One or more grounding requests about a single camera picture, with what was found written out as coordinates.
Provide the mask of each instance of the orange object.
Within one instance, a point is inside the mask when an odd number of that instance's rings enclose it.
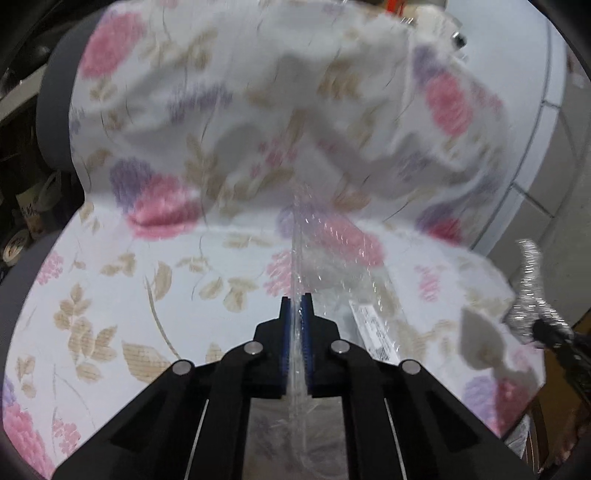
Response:
[[[394,15],[402,15],[402,10],[404,9],[405,3],[406,2],[404,0],[388,0],[386,10],[388,12],[392,12]]]

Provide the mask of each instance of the crumpled foil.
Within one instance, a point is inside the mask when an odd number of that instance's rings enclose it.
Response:
[[[545,299],[540,270],[542,254],[538,246],[528,239],[519,240],[518,244],[523,255],[521,279],[517,298],[505,317],[504,323],[521,343],[535,341],[532,327],[539,318],[543,318],[549,325],[560,330],[565,338],[572,339],[574,332],[571,327]]]

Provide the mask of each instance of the metal screw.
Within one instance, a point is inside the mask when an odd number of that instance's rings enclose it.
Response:
[[[179,360],[173,365],[173,372],[177,375],[186,375],[191,371],[191,362]]]
[[[406,360],[402,362],[402,370],[409,375],[416,375],[421,371],[421,365],[414,360]]]
[[[350,348],[349,342],[345,342],[344,340],[335,340],[330,344],[330,349],[334,353],[347,353]]]
[[[248,353],[248,355],[256,355],[258,353],[261,353],[262,352],[262,343],[256,342],[254,340],[252,342],[248,342],[244,346],[244,351],[246,353]]]
[[[462,35],[459,32],[455,32],[452,35],[452,43],[458,50],[460,50],[460,48],[463,48],[466,46],[468,41],[466,40],[466,37],[464,35]]]

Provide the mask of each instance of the floral cloth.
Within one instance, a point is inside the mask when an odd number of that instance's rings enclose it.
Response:
[[[391,285],[374,286],[404,318],[390,332],[399,356],[502,434],[544,381],[541,355],[499,323],[505,279],[465,248],[496,206],[506,132],[494,94],[373,8],[111,6],[70,109],[86,202],[15,328],[9,438],[49,478],[176,359],[216,361],[275,318],[292,282],[295,181],[342,215],[321,248],[388,271]],[[265,427],[269,410],[252,418],[247,477],[312,478],[287,448],[269,453],[265,435],[283,432]]]

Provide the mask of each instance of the purple flower pattern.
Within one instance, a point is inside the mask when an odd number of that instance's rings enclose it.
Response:
[[[464,386],[462,402],[488,426],[496,422],[496,382],[489,377],[472,378]]]
[[[8,377],[4,377],[4,382],[2,382],[2,411],[4,411],[7,407],[12,406],[17,400],[14,394],[14,386],[12,382],[8,379]]]
[[[77,135],[82,126],[82,120],[86,117],[83,108],[73,108],[70,113],[70,135]]]
[[[147,162],[137,158],[119,160],[109,172],[117,205],[129,212],[154,172]]]
[[[432,162],[432,159],[419,151],[412,152],[398,161],[398,175],[404,183],[412,181],[415,175],[421,173]]]
[[[230,103],[232,103],[232,92],[221,83],[207,87],[197,85],[190,90],[180,87],[168,102],[168,114],[172,124],[179,124],[185,119],[187,112],[195,109],[207,112],[218,106],[226,108]]]
[[[444,72],[435,50],[429,45],[419,45],[413,52],[413,74],[417,84],[423,88],[429,80]]]
[[[451,203],[436,203],[423,210],[417,218],[415,227],[420,232],[428,232],[441,220],[453,217],[454,206]]]
[[[495,172],[489,172],[483,176],[474,189],[466,195],[466,203],[471,207],[485,204],[497,193],[501,186],[502,177]]]
[[[294,209],[285,207],[277,215],[277,231],[282,238],[291,238],[294,233]]]

